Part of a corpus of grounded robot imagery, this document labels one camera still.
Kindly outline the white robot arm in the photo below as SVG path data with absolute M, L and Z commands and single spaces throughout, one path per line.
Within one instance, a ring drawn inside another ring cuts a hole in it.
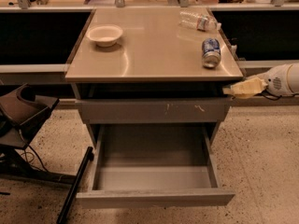
M 247 77 L 245 80 L 222 88 L 224 94 L 249 99 L 267 91 L 273 96 L 299 94 L 299 63 L 289 63 L 270 68 L 267 72 Z

